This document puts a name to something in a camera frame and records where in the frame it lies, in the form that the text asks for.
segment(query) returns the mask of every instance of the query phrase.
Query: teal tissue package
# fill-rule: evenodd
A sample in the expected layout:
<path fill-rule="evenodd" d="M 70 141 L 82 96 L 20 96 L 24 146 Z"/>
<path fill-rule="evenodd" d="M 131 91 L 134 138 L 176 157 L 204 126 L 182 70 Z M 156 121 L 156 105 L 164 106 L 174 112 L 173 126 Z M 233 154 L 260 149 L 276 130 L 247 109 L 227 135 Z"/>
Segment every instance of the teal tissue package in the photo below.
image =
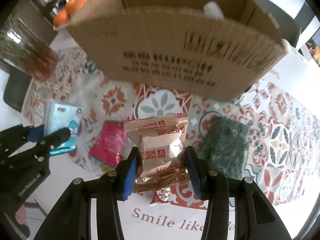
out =
<path fill-rule="evenodd" d="M 50 152 L 50 155 L 58 155 L 76 149 L 78 128 L 81 122 L 83 108 L 74 104 L 49 99 L 44 120 L 44 136 L 67 127 L 71 131 L 70 139 Z"/>

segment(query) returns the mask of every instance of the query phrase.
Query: patterned tablecloth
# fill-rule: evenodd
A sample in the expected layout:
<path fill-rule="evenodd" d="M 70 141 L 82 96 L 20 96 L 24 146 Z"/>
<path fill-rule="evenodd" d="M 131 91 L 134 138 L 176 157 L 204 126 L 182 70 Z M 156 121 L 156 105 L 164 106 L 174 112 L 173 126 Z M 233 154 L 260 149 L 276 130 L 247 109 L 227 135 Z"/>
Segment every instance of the patterned tablecloth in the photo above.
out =
<path fill-rule="evenodd" d="M 249 154 L 243 176 L 252 177 L 273 205 L 304 194 L 306 179 L 319 170 L 320 122 L 295 98 L 268 80 L 260 79 L 232 102 L 218 102 L 177 90 L 111 81 L 79 47 L 58 52 L 59 63 L 46 83 L 32 80 L 23 115 L 33 125 L 44 122 L 49 98 L 84 107 L 77 148 L 70 158 L 97 176 L 108 170 L 88 155 L 104 120 L 127 122 L 137 118 L 188 113 L 186 142 L 199 147 L 212 118 L 224 116 L 249 124 Z M 133 143 L 127 138 L 121 154 Z M 171 204 L 206 209 L 191 185 L 171 189 Z"/>

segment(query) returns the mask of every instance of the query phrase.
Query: table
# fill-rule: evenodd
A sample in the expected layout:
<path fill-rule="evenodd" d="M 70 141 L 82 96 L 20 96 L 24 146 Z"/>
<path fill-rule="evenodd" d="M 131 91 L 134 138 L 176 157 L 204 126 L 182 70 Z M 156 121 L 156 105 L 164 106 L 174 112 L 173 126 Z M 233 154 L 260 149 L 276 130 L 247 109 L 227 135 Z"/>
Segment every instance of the table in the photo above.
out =
<path fill-rule="evenodd" d="M 250 150 L 243 176 L 255 180 L 294 237 L 307 220 L 320 191 L 320 123 L 305 107 L 313 108 L 318 115 L 315 100 L 306 98 L 313 95 L 312 88 L 320 74 L 288 44 L 287 50 L 289 54 L 248 92 L 227 103 L 177 90 L 111 81 L 81 48 L 63 48 L 58 51 L 59 63 L 50 79 L 46 83 L 31 81 L 22 113 L 30 123 L 40 125 L 49 98 L 83 106 L 77 149 L 69 157 L 95 176 L 108 170 L 88 156 L 104 120 L 127 122 L 188 113 L 186 143 L 195 148 L 201 144 L 216 115 L 249 124 Z M 304 101 L 304 105 L 294 97 Z M 124 157 L 132 146 L 128 139 L 121 152 Z M 170 200 L 172 205 L 180 207 L 197 210 L 207 207 L 206 202 L 195 197 L 190 184 L 172 187 Z"/>

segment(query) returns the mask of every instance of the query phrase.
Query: red logo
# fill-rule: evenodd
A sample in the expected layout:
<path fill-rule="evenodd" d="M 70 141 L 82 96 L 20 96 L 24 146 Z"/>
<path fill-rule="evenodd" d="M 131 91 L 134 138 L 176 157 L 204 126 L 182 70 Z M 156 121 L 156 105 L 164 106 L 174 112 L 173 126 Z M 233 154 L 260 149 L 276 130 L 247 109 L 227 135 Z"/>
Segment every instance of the red logo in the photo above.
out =
<path fill-rule="evenodd" d="M 165 126 L 164 120 L 161 120 L 161 121 L 159 121 L 158 123 L 159 123 L 160 126 Z"/>
<path fill-rule="evenodd" d="M 164 158 L 164 157 L 165 157 L 165 151 L 164 151 L 164 149 L 158 150 L 158 157 L 159 157 L 159 158 Z"/>

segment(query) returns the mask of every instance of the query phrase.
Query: green sponge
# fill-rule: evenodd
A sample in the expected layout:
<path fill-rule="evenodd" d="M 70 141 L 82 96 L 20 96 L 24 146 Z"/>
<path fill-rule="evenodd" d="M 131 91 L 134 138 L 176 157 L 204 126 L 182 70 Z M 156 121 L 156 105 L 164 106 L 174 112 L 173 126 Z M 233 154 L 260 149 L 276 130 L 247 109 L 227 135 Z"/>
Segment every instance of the green sponge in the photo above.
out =
<path fill-rule="evenodd" d="M 228 178 L 242 179 L 249 143 L 246 140 L 249 127 L 237 121 L 215 117 L 212 127 L 197 156 L 208 162 L 211 169 Z"/>

